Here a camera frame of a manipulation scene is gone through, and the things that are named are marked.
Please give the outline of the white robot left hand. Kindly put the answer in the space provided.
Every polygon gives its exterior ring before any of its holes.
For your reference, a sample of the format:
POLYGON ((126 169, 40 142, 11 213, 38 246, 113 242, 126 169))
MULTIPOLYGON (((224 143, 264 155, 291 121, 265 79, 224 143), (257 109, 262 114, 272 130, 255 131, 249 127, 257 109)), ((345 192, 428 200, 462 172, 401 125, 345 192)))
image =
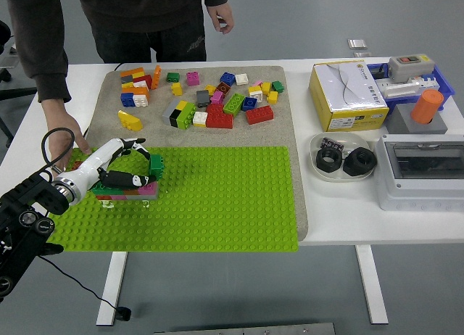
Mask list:
POLYGON ((138 189, 152 183, 158 179, 157 176, 133 175, 107 169, 118 157, 130 154, 132 149, 149 160, 150 153, 141 145, 144 142, 143 138, 113 138, 91 154, 79 168, 60 173, 52 184, 69 204, 74 205, 82 201, 86 192, 98 182, 108 188, 121 190, 138 189))

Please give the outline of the person's right hand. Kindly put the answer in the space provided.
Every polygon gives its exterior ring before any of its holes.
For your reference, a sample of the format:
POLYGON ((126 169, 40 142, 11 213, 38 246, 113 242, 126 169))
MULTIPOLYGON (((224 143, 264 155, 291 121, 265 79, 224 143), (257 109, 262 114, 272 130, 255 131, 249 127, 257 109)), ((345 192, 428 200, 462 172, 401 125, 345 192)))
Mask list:
MULTIPOLYGON (((81 133, 78 122, 71 116, 66 108, 62 99, 45 99, 41 102, 41 106, 46 118, 46 124, 49 131, 55 128, 68 128, 74 133, 75 143, 84 154, 90 154, 91 148, 88 142, 84 139, 81 133)), ((72 140, 71 135, 67 131, 57 131, 50 135, 49 151, 51 159, 59 157, 72 140)))

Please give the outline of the person's left hand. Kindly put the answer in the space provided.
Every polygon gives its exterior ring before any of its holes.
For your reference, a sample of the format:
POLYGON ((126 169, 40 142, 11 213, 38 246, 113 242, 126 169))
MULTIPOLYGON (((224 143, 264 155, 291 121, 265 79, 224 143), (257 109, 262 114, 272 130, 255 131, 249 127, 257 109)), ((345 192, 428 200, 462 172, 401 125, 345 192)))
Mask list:
POLYGON ((211 18, 215 31, 226 35, 230 33, 235 25, 231 6, 228 2, 207 7, 207 13, 211 18))

